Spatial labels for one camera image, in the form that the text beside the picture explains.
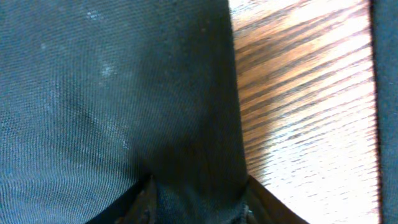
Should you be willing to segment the black t-shirt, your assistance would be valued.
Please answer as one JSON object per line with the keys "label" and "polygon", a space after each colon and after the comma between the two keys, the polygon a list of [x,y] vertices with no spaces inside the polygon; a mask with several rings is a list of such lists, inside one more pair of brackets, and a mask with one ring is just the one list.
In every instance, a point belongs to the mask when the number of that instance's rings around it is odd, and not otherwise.
{"label": "black t-shirt", "polygon": [[1,222],[244,223],[225,0],[1,2]]}

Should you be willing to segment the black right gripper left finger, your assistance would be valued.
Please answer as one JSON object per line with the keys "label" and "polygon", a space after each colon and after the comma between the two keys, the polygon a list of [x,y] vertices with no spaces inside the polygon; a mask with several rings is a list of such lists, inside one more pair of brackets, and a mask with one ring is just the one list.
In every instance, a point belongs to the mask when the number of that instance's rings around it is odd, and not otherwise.
{"label": "black right gripper left finger", "polygon": [[157,187],[147,175],[87,224],[155,224]]}

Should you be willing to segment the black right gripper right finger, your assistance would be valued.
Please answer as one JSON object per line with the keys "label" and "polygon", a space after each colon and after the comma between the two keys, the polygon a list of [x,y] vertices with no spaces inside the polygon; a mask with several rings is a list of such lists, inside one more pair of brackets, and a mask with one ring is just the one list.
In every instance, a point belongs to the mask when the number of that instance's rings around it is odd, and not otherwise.
{"label": "black right gripper right finger", "polygon": [[244,198],[248,224],[308,224],[251,175]]}

